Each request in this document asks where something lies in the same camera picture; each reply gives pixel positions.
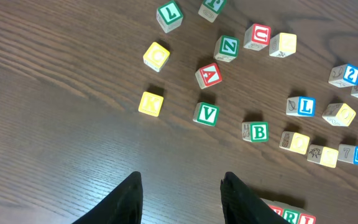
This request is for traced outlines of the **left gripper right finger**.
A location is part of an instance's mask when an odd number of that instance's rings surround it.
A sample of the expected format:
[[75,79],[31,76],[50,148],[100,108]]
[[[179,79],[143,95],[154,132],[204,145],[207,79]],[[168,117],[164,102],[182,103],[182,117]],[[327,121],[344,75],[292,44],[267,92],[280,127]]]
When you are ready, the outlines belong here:
[[225,224],[289,224],[233,172],[220,185]]

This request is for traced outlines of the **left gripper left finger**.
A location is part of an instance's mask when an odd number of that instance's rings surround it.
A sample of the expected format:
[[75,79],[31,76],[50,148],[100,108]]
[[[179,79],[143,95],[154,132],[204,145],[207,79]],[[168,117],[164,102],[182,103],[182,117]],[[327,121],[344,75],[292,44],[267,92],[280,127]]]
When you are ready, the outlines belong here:
[[73,224],[141,224],[142,206],[142,176],[134,171]]

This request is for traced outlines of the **red U block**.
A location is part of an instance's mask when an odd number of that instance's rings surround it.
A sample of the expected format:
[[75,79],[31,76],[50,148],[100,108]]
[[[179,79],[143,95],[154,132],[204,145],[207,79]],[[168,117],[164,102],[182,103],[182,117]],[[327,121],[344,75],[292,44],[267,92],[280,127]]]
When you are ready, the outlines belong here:
[[284,208],[277,205],[275,202],[267,199],[262,199],[264,203],[266,203],[275,213],[277,213],[279,216],[283,216]]

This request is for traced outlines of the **green R block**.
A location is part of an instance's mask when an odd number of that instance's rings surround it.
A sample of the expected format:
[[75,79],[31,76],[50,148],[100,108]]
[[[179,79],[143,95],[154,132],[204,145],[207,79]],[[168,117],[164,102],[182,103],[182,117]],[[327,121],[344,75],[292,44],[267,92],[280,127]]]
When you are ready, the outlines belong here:
[[288,205],[286,203],[275,201],[275,204],[278,207],[283,208],[283,215],[282,217],[291,224],[298,224],[300,219],[300,209],[294,206]]

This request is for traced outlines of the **red I block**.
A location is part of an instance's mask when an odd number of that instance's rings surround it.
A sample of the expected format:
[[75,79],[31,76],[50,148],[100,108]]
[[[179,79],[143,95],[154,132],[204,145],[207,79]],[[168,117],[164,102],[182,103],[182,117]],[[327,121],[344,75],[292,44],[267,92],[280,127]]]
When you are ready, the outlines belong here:
[[316,217],[306,210],[300,210],[298,224],[315,224]]

